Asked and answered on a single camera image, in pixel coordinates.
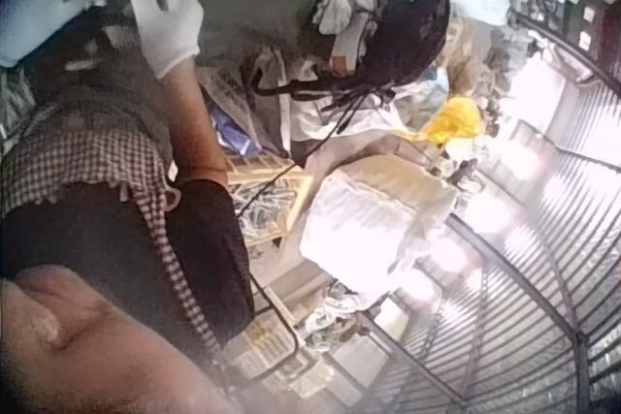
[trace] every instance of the wire rack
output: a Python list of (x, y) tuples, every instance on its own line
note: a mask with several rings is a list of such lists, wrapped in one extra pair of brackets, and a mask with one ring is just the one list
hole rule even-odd
[(423, 260), (441, 300), (421, 310), (393, 296), (409, 315), (398, 341), (359, 316), (389, 357), (369, 386), (352, 384), (347, 412), (583, 414), (621, 396), (621, 99), (596, 80), (566, 117), (558, 143), (516, 126), (510, 143), (539, 157), (527, 181), (502, 160), (481, 168), (507, 227), (447, 221), (477, 279)]

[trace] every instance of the yellow plastic bag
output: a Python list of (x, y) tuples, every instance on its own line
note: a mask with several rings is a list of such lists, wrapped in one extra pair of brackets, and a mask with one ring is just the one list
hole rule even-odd
[(453, 97), (418, 136), (436, 146), (453, 138), (474, 138), (481, 133), (481, 115), (473, 99)]

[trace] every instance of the black bag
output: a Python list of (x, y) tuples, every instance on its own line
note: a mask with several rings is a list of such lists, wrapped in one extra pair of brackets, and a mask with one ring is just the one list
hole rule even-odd
[(369, 94), (390, 99), (392, 87), (416, 81), (441, 52), (450, 17), (449, 0), (382, 0), (377, 31), (354, 75), (321, 74), (317, 80), (293, 80), (285, 86), (260, 89), (260, 71), (252, 87), (262, 96), (291, 94), (298, 101), (334, 96), (330, 109)]

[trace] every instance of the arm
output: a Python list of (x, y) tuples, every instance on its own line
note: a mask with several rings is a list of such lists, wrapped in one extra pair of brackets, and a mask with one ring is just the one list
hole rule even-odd
[(196, 80), (194, 59), (186, 58), (163, 79), (178, 182), (209, 179), (227, 188), (226, 157), (212, 127)]
[(227, 187), (226, 158), (196, 80), (194, 55), (203, 9), (198, 0), (131, 0), (143, 55), (162, 80), (179, 183), (208, 179)]

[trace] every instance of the wire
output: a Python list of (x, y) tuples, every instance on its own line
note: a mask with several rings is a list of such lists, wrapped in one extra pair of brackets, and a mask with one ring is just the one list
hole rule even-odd
[[(358, 99), (353, 99), (349, 103), (347, 108), (344, 110), (343, 114), (339, 117), (337, 124), (334, 126), (332, 130), (330, 130), (330, 133), (328, 133), (328, 135), (323, 140), (321, 140), (315, 147), (313, 147), (309, 152), (307, 152), (307, 154), (304, 156), (304, 159), (306, 160), (309, 157), (311, 157), (317, 150), (319, 150), (323, 145), (325, 145), (328, 141), (330, 141), (330, 139), (334, 136), (335, 133), (338, 133), (338, 134), (342, 133), (343, 130), (347, 127), (347, 125), (351, 121), (351, 119), (353, 118), (353, 115), (358, 111), (358, 109), (360, 109), (360, 106), (362, 105), (365, 98), (369, 96), (370, 94), (372, 94), (372, 92), (368, 94), (364, 94), (360, 96)], [(284, 169), (282, 172), (280, 172), (278, 175), (276, 175), (274, 178), (267, 181), (263, 185), (263, 187), (259, 189), (257, 193), (254, 196), (252, 196), (247, 203), (245, 203), (245, 206), (242, 207), (242, 210), (239, 211), (239, 213), (236, 215), (236, 218), (238, 219), (241, 218), (242, 215), (244, 215), (245, 212), (250, 208), (250, 206), (252, 206), (252, 204), (254, 204), (254, 202), (263, 195), (263, 193), (265, 193), (268, 189), (274, 186), (279, 179), (287, 175), (297, 166), (298, 166), (297, 164), (293, 163), (289, 167)]]

